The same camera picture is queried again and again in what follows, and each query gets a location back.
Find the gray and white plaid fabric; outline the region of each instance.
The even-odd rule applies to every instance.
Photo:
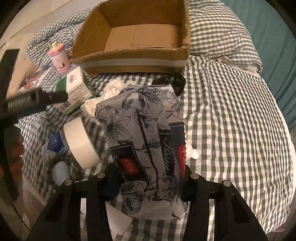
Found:
[[[211,4],[215,2],[217,6],[222,6],[219,1],[197,1],[195,5],[197,8],[211,8]],[[195,8],[192,1],[189,5],[192,18]],[[66,46],[73,43],[80,23],[89,11],[69,16],[70,19],[78,19],[77,22],[72,22],[72,25],[59,20],[57,22],[65,24],[65,27],[57,27],[53,23],[50,28],[46,27],[35,35],[28,46],[30,59],[39,66],[49,65],[50,60],[46,57],[43,45],[49,48],[53,40],[64,42]],[[242,64],[248,64],[243,59],[241,61]],[[89,81],[95,94],[100,96],[106,84],[115,77],[134,80],[140,85],[149,85],[153,79],[160,76],[161,74],[145,73],[100,74],[89,78]],[[183,106],[187,139],[201,154],[199,165],[195,160],[190,160],[188,165],[193,172],[201,174],[207,180],[230,180],[258,218],[264,231],[272,231],[287,218],[292,195],[293,169],[284,124],[268,86],[261,78],[217,63],[210,58],[193,55],[189,57],[184,76],[186,85],[179,100]],[[41,83],[41,87],[44,91],[53,91],[60,78],[61,76],[52,69]],[[47,168],[43,165],[40,148],[67,121],[67,116],[56,107],[49,106],[46,111],[19,122],[25,139],[23,173],[46,199],[53,190],[47,180]],[[102,127],[88,118],[83,118],[83,122],[102,160],[97,167],[84,170],[84,177],[88,178],[104,169],[112,162],[112,157],[103,137]],[[127,213],[120,197],[112,202],[112,205]],[[180,220],[172,221],[134,219],[124,235],[114,234],[114,239],[182,240],[187,215],[188,211],[180,216]],[[81,217],[84,223],[85,216],[82,214]],[[214,208],[211,202],[209,240],[213,239],[213,220]]]
[[[244,24],[219,0],[189,0],[190,53],[212,59],[225,56],[233,64],[262,63]]]

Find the green and white box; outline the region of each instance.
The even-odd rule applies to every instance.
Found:
[[[72,119],[81,116],[83,111],[80,106],[86,100],[94,98],[87,84],[88,80],[81,67],[72,70],[57,83],[57,91],[65,90],[69,98],[65,103],[56,104],[56,106]]]

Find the cardboard flap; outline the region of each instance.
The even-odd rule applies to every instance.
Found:
[[[100,8],[95,7],[74,41],[73,58],[104,51],[111,29]]]
[[[103,51],[90,54],[76,59],[71,59],[71,63],[88,63],[97,60],[123,59],[123,58],[152,58],[167,60],[185,60],[189,56],[186,49],[168,49],[168,48],[129,48]]]
[[[180,27],[171,24],[141,24],[112,28],[106,50],[140,47],[181,47]]]
[[[182,47],[190,48],[190,23],[189,23],[189,13],[188,6],[186,4],[183,5],[183,11],[181,13],[181,31],[182,31]]]
[[[181,24],[182,0],[111,0],[100,4],[100,8],[114,27],[139,24]]]

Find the metal screw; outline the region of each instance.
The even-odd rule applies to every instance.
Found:
[[[230,187],[230,186],[231,186],[231,182],[228,181],[228,180],[224,181],[223,184],[224,184],[224,186],[226,186],[226,187]]]
[[[97,178],[104,178],[106,175],[103,172],[99,172],[96,176]]]
[[[192,179],[198,179],[198,178],[199,178],[199,175],[196,174],[196,173],[192,173],[192,174],[190,175],[190,177],[191,177]]]
[[[72,180],[71,180],[71,179],[67,179],[67,180],[64,182],[64,184],[65,184],[66,186],[69,186],[69,185],[72,184]]]

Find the hand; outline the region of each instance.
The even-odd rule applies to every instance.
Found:
[[[14,159],[14,162],[9,164],[9,169],[12,174],[12,178],[16,180],[22,179],[22,167],[24,165],[24,162],[20,155],[24,154],[25,147],[23,145],[24,138],[22,135],[19,136],[18,140],[18,145],[12,147],[12,157]],[[4,171],[2,167],[0,167],[0,178],[3,178],[4,176]]]

